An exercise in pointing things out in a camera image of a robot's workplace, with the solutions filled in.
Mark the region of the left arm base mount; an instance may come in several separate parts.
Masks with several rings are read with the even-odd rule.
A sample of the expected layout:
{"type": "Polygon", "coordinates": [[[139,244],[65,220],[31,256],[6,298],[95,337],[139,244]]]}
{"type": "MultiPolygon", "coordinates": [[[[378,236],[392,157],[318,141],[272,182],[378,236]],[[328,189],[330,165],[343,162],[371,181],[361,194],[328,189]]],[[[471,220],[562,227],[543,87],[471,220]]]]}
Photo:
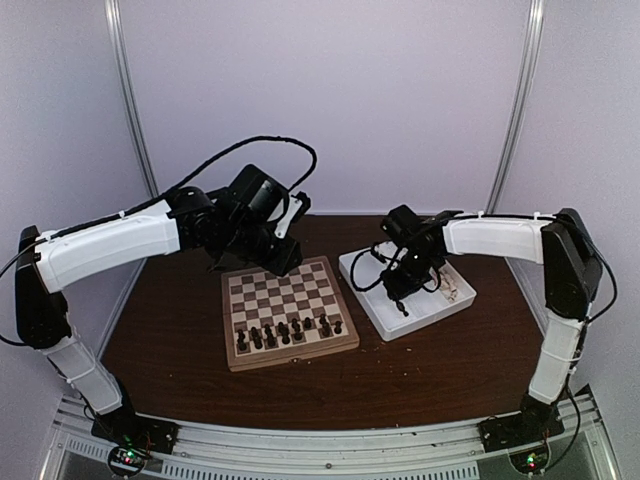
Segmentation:
{"type": "Polygon", "coordinates": [[[172,421],[141,416],[128,396],[124,395],[122,400],[122,405],[110,413],[92,411],[91,434],[127,449],[171,454],[179,426],[172,421]]]}

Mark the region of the dark chess piece crossing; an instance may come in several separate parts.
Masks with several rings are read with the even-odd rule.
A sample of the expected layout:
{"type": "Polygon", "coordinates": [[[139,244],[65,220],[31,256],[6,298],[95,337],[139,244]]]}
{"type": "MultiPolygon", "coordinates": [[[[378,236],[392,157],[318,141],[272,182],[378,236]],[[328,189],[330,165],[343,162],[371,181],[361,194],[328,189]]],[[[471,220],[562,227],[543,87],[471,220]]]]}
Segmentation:
{"type": "Polygon", "coordinates": [[[409,316],[409,312],[406,309],[405,304],[403,303],[402,300],[396,300],[395,301],[395,305],[396,308],[400,311],[400,313],[404,316],[404,317],[408,317],[409,316]]]}

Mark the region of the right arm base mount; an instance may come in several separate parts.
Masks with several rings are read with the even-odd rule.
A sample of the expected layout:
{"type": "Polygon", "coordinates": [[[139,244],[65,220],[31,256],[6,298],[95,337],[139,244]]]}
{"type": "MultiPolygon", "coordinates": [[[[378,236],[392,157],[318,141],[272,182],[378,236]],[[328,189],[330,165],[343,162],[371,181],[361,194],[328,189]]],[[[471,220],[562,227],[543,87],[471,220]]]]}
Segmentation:
{"type": "Polygon", "coordinates": [[[558,401],[551,404],[525,394],[516,413],[489,417],[478,423],[481,442],[486,453],[510,449],[542,441],[547,434],[565,431],[558,419],[558,401]]]}

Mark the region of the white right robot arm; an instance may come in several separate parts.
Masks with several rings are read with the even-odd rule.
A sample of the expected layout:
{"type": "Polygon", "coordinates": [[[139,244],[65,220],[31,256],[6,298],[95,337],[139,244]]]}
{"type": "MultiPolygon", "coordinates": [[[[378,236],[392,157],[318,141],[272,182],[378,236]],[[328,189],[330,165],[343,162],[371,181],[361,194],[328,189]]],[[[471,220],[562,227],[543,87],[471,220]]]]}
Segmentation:
{"type": "Polygon", "coordinates": [[[551,424],[594,319],[592,305],[605,267],[580,213],[486,214],[445,210],[421,218],[406,205],[391,210],[382,231],[396,253],[380,279],[391,301],[424,288],[449,256],[506,260],[542,329],[539,359],[513,419],[519,440],[535,440],[551,424]]]}

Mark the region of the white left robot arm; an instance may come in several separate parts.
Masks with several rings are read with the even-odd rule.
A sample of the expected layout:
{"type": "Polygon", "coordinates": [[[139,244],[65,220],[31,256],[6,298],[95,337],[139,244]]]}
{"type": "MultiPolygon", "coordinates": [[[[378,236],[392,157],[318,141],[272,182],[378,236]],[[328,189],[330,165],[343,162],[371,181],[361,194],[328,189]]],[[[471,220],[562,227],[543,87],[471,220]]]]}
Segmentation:
{"type": "Polygon", "coordinates": [[[67,231],[22,231],[14,267],[17,339],[43,354],[123,444],[137,442],[144,424],[125,404],[125,390],[81,340],[65,293],[113,271],[155,257],[204,250],[213,261],[234,255],[276,276],[297,267],[301,247],[289,228],[310,206],[254,165],[212,192],[179,187],[136,213],[67,231]]]}

